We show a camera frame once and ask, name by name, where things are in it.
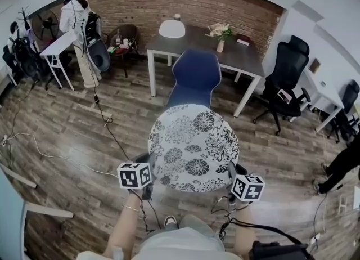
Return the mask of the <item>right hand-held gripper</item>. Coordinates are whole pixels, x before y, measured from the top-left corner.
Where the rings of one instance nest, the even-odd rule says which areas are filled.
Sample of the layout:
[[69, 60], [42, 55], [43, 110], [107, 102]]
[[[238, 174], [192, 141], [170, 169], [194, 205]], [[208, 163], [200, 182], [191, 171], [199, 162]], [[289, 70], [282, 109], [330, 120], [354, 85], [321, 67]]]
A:
[[228, 191], [233, 199], [248, 203], [260, 200], [266, 186], [264, 179], [248, 174], [244, 167], [233, 162], [228, 164], [228, 175], [231, 180]]

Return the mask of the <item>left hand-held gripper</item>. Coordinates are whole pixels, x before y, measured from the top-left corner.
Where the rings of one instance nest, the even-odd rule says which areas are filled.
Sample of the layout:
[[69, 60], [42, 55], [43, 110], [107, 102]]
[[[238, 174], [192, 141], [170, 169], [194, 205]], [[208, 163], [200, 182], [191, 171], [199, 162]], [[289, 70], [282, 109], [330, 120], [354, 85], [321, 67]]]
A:
[[151, 200], [155, 164], [155, 153], [144, 153], [129, 162], [121, 163], [117, 168], [120, 187], [136, 193], [142, 192], [143, 200]]

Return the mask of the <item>floral white round cushion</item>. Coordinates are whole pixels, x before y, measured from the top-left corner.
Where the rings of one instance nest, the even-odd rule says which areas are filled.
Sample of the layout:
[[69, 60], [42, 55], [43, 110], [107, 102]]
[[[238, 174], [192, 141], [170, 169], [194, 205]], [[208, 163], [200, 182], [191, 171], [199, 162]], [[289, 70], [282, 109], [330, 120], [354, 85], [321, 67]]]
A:
[[228, 186], [228, 165], [237, 163], [240, 152], [230, 125], [216, 112], [195, 104], [164, 111], [151, 128], [147, 145], [156, 156], [157, 180], [187, 192]]

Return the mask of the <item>blue fabric chair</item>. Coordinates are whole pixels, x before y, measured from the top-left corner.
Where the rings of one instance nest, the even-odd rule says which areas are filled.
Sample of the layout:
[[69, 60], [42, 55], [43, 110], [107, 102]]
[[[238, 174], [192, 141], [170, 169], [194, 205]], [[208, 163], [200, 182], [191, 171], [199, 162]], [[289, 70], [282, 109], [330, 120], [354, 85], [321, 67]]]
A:
[[187, 49], [172, 67], [175, 85], [167, 108], [196, 104], [210, 108], [212, 93], [221, 83], [222, 75], [215, 54]]

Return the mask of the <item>person's right forearm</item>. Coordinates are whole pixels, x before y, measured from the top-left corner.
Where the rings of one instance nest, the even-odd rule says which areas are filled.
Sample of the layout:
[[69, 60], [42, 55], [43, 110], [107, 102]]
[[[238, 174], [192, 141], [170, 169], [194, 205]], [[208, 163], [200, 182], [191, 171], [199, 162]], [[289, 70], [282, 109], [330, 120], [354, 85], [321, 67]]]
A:
[[[252, 223], [250, 207], [246, 207], [236, 213], [235, 218], [241, 222]], [[237, 226], [235, 232], [234, 253], [242, 260], [250, 260], [249, 253], [252, 250], [253, 242], [257, 240], [255, 230], [249, 227]]]

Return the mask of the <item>person's left forearm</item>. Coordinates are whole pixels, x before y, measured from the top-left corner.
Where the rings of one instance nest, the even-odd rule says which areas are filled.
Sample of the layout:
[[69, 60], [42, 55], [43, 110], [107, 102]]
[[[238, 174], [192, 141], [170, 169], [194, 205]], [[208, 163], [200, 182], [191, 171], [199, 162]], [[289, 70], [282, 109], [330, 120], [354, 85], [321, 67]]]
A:
[[109, 237], [104, 257], [112, 258], [115, 248], [123, 251], [123, 259], [130, 260], [137, 233], [138, 214], [140, 211], [140, 197], [133, 192], [129, 193], [121, 211], [120, 217]]

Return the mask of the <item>black office chair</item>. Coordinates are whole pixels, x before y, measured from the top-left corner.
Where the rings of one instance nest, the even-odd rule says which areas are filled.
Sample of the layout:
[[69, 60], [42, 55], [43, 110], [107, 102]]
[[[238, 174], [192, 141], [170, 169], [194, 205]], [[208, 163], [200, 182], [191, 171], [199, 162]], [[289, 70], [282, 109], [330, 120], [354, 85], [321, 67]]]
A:
[[335, 142], [338, 144], [340, 142], [339, 132], [341, 133], [342, 138], [345, 142], [349, 141], [350, 136], [355, 136], [356, 131], [354, 129], [357, 124], [357, 120], [353, 117], [351, 120], [348, 118], [348, 114], [351, 111], [358, 95], [360, 93], [360, 86], [355, 80], [351, 80], [345, 89], [344, 96], [342, 98], [342, 103], [344, 108], [341, 109], [337, 115], [331, 120], [331, 131], [327, 138], [330, 138], [334, 133], [336, 136]]
[[[307, 104], [311, 100], [309, 93], [302, 88], [302, 94], [295, 96], [294, 89], [302, 72], [309, 63], [309, 46], [302, 39], [292, 36], [289, 42], [281, 41], [277, 46], [276, 62], [273, 72], [265, 78], [265, 89], [260, 96], [251, 97], [252, 101], [260, 102], [265, 111], [254, 118], [256, 123], [267, 114], [272, 114], [275, 120], [278, 136], [281, 126], [278, 116], [283, 118], [297, 118], [301, 116], [301, 104]], [[280, 89], [285, 90], [292, 96], [289, 104], [286, 104], [278, 95]]]

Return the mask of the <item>person's light shirt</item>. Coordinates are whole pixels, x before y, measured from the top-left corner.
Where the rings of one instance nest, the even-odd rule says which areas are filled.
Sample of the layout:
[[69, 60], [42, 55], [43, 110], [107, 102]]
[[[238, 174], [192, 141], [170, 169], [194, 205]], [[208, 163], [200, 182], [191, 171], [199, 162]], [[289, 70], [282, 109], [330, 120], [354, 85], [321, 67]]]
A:
[[223, 252], [218, 240], [186, 227], [148, 238], [131, 260], [216, 260]]

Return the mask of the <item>white desk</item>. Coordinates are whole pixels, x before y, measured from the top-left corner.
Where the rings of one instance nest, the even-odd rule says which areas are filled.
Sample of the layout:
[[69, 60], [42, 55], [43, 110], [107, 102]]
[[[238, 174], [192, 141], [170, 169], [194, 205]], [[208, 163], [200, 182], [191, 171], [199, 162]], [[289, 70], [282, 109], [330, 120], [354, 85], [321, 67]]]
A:
[[344, 108], [344, 105], [332, 81], [326, 77], [320, 76], [320, 69], [315, 74], [309, 71], [309, 66], [313, 59], [314, 58], [311, 57], [309, 58], [309, 63], [300, 76], [300, 84], [308, 90], [311, 99], [310, 101], [307, 101], [307, 104], [305, 104], [304, 107], [309, 105], [310, 111], [313, 111], [315, 108], [319, 108], [322, 101], [327, 101], [328, 104], [335, 108], [329, 113], [329, 116], [325, 120], [316, 126], [315, 131], [320, 132], [331, 122], [337, 113]]

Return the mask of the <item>white shelf unit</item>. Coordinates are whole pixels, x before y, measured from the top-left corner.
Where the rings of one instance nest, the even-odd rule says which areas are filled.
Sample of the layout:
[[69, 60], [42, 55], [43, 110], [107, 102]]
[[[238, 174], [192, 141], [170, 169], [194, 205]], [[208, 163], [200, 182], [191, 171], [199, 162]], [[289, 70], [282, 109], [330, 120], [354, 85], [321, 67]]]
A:
[[[340, 195], [339, 199], [339, 206], [338, 206], [338, 215], [346, 215], [348, 213], [348, 209], [350, 206], [348, 205], [348, 198]], [[360, 212], [360, 187], [354, 186], [354, 193], [353, 193], [353, 206], [350, 213], [353, 212]]]

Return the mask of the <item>dark table with white legs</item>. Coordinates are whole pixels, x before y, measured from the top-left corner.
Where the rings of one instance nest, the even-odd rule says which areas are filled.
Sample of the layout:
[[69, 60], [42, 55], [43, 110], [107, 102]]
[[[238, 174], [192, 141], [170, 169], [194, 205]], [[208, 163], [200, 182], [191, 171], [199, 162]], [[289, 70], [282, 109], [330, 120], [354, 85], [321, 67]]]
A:
[[207, 31], [205, 28], [186, 25], [185, 30], [186, 33], [182, 38], [166, 38], [158, 34], [153, 36], [146, 44], [151, 96], [155, 97], [157, 94], [155, 54], [167, 56], [168, 66], [170, 66], [172, 57], [180, 57], [188, 48], [208, 51], [217, 56], [221, 68], [237, 73], [235, 82], [243, 74], [253, 79], [233, 113], [233, 116], [238, 117], [252, 96], [259, 81], [265, 77], [254, 42], [250, 41], [249, 45], [245, 46], [237, 42], [237, 37], [231, 36], [225, 41], [223, 52], [219, 53], [216, 51], [218, 41], [215, 38], [206, 36]]

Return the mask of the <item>white side table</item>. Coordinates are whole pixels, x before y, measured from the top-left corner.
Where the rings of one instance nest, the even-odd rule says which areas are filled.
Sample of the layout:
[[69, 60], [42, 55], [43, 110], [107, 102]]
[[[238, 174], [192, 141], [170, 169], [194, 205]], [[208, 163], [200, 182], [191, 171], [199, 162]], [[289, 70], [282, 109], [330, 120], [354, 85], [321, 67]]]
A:
[[59, 87], [62, 88], [62, 84], [57, 77], [54, 68], [60, 69], [62, 71], [72, 91], [74, 91], [74, 87], [70, 79], [68, 78], [67, 73], [65, 72], [64, 66], [60, 61], [60, 53], [64, 52], [68, 47], [70, 47], [75, 41], [75, 39], [76, 37], [74, 33], [66, 32], [40, 53], [40, 56], [44, 57], [44, 59], [46, 60], [50, 71], [55, 77]]

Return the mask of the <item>black standing fan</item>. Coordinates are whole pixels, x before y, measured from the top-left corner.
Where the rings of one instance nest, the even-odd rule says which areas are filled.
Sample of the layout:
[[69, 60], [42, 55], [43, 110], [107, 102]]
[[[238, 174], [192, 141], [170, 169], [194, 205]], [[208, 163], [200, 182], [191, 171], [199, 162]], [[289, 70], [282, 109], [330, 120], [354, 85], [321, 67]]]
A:
[[59, 21], [53, 11], [47, 10], [36, 14], [31, 19], [34, 35], [43, 42], [54, 41], [59, 32]]

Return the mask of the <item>black coat rack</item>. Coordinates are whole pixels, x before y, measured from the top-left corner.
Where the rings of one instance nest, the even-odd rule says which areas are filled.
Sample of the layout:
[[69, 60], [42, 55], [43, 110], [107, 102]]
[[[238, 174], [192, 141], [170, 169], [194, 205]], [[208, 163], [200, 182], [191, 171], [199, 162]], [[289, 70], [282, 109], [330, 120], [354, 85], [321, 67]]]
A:
[[21, 11], [19, 12], [19, 14], [21, 15], [20, 20], [22, 20], [25, 30], [30, 29], [30, 24], [28, 23], [28, 13], [26, 13], [27, 9], [28, 9], [28, 6], [26, 6], [25, 8], [22, 7]]

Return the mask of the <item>white metal frame table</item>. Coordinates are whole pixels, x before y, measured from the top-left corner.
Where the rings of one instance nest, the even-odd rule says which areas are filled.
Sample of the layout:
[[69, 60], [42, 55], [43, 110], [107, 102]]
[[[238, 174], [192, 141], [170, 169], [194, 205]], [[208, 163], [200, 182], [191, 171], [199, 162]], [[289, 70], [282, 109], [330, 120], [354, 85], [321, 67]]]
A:
[[24, 246], [27, 212], [64, 218], [72, 218], [74, 214], [25, 201], [8, 176], [32, 188], [37, 186], [0, 163], [0, 260], [30, 260]]

